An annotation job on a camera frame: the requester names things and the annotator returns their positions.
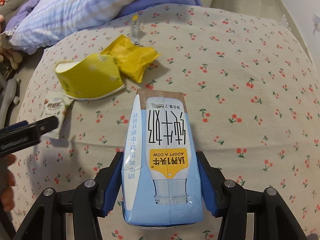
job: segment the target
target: finger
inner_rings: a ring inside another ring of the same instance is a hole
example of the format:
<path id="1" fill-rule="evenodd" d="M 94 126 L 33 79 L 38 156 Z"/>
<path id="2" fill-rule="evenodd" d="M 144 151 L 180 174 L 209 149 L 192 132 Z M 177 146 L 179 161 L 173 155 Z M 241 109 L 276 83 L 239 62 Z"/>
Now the finger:
<path id="1" fill-rule="evenodd" d="M 13 200 L 13 190 L 11 187 L 7 187 L 1 195 L 1 202 L 3 206 L 8 205 Z"/>
<path id="2" fill-rule="evenodd" d="M 3 207 L 4 212 L 9 212 L 14 208 L 14 201 L 12 200 L 8 205 Z"/>
<path id="3" fill-rule="evenodd" d="M 11 171 L 8 171 L 7 173 L 7 181 L 9 186 L 14 187 L 16 185 L 16 180 L 14 179 L 14 175 Z"/>
<path id="4" fill-rule="evenodd" d="M 7 166 L 14 164 L 17 160 L 17 157 L 14 154 L 9 154 L 6 157 Z"/>

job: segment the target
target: blue gripper pad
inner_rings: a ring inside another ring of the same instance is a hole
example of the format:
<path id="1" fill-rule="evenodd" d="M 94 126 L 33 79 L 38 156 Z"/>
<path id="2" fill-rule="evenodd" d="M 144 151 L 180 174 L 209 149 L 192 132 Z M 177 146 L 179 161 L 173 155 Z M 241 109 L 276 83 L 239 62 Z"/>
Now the blue gripper pad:
<path id="1" fill-rule="evenodd" d="M 199 160 L 198 155 L 197 155 L 197 161 L 198 161 L 198 167 L 199 167 L 201 191 L 202 191 L 204 204 L 207 210 L 210 211 L 213 216 L 215 216 L 218 212 L 218 208 L 216 205 L 215 192 L 213 190 L 209 177 L 204 169 L 204 166 L 202 162 Z"/>
<path id="2" fill-rule="evenodd" d="M 110 211 L 113 210 L 119 189 L 121 186 L 121 167 L 123 162 L 123 155 L 119 160 L 116 169 L 111 177 L 111 180 L 104 192 L 104 204 L 102 210 L 104 211 L 104 215 L 107 216 Z"/>
<path id="3" fill-rule="evenodd" d="M 20 127 L 23 127 L 23 126 L 26 126 L 26 125 L 28 125 L 27 121 L 18 122 L 18 123 L 15 123 L 13 125 L 10 125 L 10 126 L 7 126 L 5 128 L 0 129 L 0 133 L 7 132 L 7 131 L 10 131 L 10 130 L 13 130 L 13 129 L 17 129 L 17 128 L 20 128 Z"/>

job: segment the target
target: bed sheet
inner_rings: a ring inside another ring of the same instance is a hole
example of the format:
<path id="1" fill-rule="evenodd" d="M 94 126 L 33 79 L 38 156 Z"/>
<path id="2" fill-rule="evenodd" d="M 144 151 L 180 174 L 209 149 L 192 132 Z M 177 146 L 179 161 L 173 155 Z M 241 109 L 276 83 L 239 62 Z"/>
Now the bed sheet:
<path id="1" fill-rule="evenodd" d="M 197 150 L 213 167 L 245 188 L 276 188 L 308 235 L 319 234 L 320 93 L 318 75 L 295 37 L 273 20 L 231 12 L 163 4 L 138 12 L 140 40 L 162 55 L 143 83 L 124 78 L 125 90 L 97 101 L 76 101 L 60 140 L 17 152 L 16 227 L 47 187 L 75 188 L 107 167 L 124 149 L 137 88 L 184 93 Z M 18 120 L 40 119 L 46 93 L 61 91 L 53 67 L 81 60 L 129 36 L 131 16 L 74 33 L 45 50 Z M 100 219 L 105 239 L 216 239 L 220 219 L 162 231 L 127 225 L 119 193 L 113 211 Z M 67 215 L 68 237 L 72 216 Z M 252 236 L 248 218 L 247 237 Z"/>

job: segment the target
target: yellow label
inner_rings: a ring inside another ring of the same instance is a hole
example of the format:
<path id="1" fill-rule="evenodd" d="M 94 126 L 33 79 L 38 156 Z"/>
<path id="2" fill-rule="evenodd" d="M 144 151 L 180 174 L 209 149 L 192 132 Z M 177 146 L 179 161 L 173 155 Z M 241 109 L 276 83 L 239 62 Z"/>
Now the yellow label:
<path id="1" fill-rule="evenodd" d="M 188 167 L 188 153 L 185 148 L 150 149 L 149 167 L 172 179 L 178 171 Z"/>

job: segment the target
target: milk carton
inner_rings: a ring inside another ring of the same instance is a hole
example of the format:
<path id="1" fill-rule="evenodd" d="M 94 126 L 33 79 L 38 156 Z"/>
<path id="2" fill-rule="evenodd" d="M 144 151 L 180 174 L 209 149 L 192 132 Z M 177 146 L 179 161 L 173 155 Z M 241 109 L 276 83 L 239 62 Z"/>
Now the milk carton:
<path id="1" fill-rule="evenodd" d="M 203 220 L 199 170 L 182 93 L 137 90 L 122 168 L 130 225 L 167 228 Z"/>

